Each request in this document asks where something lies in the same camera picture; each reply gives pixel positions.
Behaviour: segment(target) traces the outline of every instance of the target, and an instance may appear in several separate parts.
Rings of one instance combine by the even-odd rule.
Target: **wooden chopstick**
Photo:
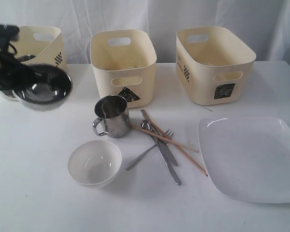
[[[148,130],[142,129],[142,128],[140,128],[140,127],[137,127],[137,126],[132,125],[132,128],[134,128],[134,129],[136,129],[136,130],[138,130],[138,131],[141,131],[141,132],[143,132],[143,133],[145,133],[145,134],[149,134],[149,135],[151,135],[151,136],[153,136],[153,137],[156,137],[156,138],[158,138],[158,139],[161,139],[161,140],[163,140],[163,141],[169,142],[169,143],[171,143],[171,144],[174,144],[174,145],[177,145],[177,146],[181,146],[181,147],[183,147],[183,148],[185,148],[185,149],[188,149],[188,150],[190,150],[190,151],[199,152],[198,150],[193,149],[193,148],[191,148],[191,147],[189,147],[189,146],[186,146],[186,145],[180,144],[180,143],[178,143],[178,142],[173,141],[172,139],[168,139],[168,138],[166,138],[166,137],[163,137],[163,136],[161,136],[161,135],[155,134],[155,133],[153,133],[153,132],[150,132],[150,131],[148,131]]]
[[[147,120],[147,121],[149,121],[150,123],[151,123],[151,125],[157,130],[157,131],[159,131],[159,133],[161,133],[164,137],[166,137],[166,138],[168,138],[168,139],[171,139],[166,133],[164,133],[164,131],[160,128],[160,127],[158,127],[151,119],[150,119],[150,117],[149,117],[149,115],[147,114],[147,112],[145,111],[145,110],[141,110],[141,112],[142,112],[142,114],[143,114],[143,117]],[[206,176],[208,176],[207,175],[207,172],[205,171],[205,169],[201,166],[201,165],[199,165],[190,155],[188,155],[187,154],[187,152],[186,151],[184,151],[180,146],[178,146],[178,145],[174,145],[175,147],[177,147],[178,148],[178,150],[180,150],[194,165],[196,165],[199,169],[200,169],[200,171],[201,172],[203,172],[204,173],[204,175],[206,175]]]

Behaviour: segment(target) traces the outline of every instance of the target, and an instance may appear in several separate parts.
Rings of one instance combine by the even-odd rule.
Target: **plastic basket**
[[[183,29],[176,34],[176,72],[189,98],[200,105],[237,100],[256,54],[222,27]]]
[[[100,97],[118,94],[128,107],[151,102],[157,56],[148,35],[140,30],[116,30],[91,38],[90,61]]]
[[[23,64],[47,63],[67,71],[67,63],[63,50],[61,30],[47,26],[19,27],[19,40],[11,44],[16,48],[16,58],[25,55],[36,57]],[[3,96],[9,100],[17,100],[12,91],[3,91]]]

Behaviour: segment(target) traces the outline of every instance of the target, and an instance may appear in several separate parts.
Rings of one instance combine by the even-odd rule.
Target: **white backdrop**
[[[0,22],[61,28],[69,63],[88,63],[91,36],[116,29],[147,32],[158,62],[174,62],[176,32],[207,25],[230,29],[257,60],[290,63],[290,0],[0,0]]]

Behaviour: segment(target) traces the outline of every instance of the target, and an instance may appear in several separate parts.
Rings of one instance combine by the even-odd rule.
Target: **white tablecloth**
[[[67,162],[79,145],[110,140],[121,149],[124,167],[152,140],[138,131],[121,139],[98,138],[91,129],[99,99],[92,67],[68,69],[74,89],[56,110],[35,112],[0,96],[0,232],[290,232],[290,204],[230,199],[171,146],[182,186],[156,150],[105,188],[77,185]],[[240,100],[207,108],[212,112],[189,100],[175,64],[157,65],[154,99],[145,109],[160,127],[175,131],[175,140],[195,148],[203,117],[276,116],[290,126],[290,67],[283,61],[255,62]],[[131,109],[130,116],[137,123],[140,109]],[[190,154],[203,164],[200,154]]]

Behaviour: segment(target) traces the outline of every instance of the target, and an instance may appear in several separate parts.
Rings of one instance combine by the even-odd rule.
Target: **white bowl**
[[[68,171],[78,184],[89,188],[102,188],[111,183],[122,163],[119,148],[105,140],[87,142],[70,156]]]

